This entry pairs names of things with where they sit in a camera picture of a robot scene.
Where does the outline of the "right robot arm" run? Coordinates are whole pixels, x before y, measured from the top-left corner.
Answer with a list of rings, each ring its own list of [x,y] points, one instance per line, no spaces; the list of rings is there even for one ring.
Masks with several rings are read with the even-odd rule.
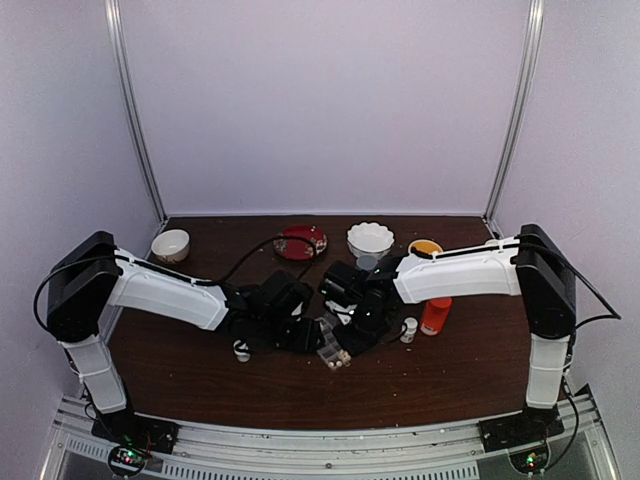
[[[502,298],[520,302],[530,353],[526,409],[513,419],[519,440],[535,440],[551,424],[576,320],[577,275],[549,234],[525,224],[511,237],[436,253],[416,249],[382,258],[370,270],[343,261],[323,274],[318,292],[338,316],[333,333],[356,357],[389,330],[390,313],[437,299]]]

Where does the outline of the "orange pill bottle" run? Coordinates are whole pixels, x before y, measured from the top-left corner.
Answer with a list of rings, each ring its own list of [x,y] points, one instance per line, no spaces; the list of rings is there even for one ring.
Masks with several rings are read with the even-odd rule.
[[[421,316],[421,332],[428,336],[438,335],[449,316],[452,303],[449,297],[427,301]]]

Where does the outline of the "small white dropper bottle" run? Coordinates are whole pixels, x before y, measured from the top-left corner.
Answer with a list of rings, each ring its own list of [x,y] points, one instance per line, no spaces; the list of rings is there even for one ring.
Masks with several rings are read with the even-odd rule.
[[[240,363],[246,363],[251,359],[251,351],[247,343],[241,339],[238,339],[233,343],[233,351],[236,359]]]

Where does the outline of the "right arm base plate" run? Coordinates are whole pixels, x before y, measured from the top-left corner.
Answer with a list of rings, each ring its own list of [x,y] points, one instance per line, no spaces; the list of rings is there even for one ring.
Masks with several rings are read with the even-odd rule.
[[[486,453],[544,442],[564,432],[557,406],[552,409],[525,407],[514,414],[480,421],[478,426]]]

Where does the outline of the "clear plastic pill organizer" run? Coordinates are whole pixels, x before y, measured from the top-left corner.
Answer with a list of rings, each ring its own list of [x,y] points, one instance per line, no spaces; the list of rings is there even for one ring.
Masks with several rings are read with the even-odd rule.
[[[333,328],[339,323],[338,318],[326,312],[321,317],[318,317],[317,321],[323,338],[323,345],[317,350],[318,356],[332,371],[349,367],[351,356],[340,346],[333,334]]]

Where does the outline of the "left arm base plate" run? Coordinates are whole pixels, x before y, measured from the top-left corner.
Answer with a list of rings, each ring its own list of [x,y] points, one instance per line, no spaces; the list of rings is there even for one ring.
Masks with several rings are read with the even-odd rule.
[[[96,413],[91,434],[94,437],[134,447],[145,452],[171,454],[179,433],[175,422],[144,417],[130,409],[115,413]]]

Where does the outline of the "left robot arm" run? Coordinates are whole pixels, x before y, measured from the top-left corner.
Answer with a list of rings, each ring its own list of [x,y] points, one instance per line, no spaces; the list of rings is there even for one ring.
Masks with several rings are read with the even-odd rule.
[[[230,277],[192,277],[155,265],[97,231],[41,281],[33,296],[38,325],[64,349],[106,429],[123,444],[137,442],[144,424],[130,410],[124,381],[101,336],[108,307],[142,311],[238,339],[261,339],[276,349],[314,353],[324,343],[319,323],[306,317],[313,296],[283,270],[263,283],[235,286]]]

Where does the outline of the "grey cap pill bottle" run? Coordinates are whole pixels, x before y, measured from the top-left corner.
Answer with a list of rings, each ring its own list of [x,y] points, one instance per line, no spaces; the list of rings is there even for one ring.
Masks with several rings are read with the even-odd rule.
[[[362,255],[356,259],[356,267],[364,271],[373,271],[379,259],[373,255]]]

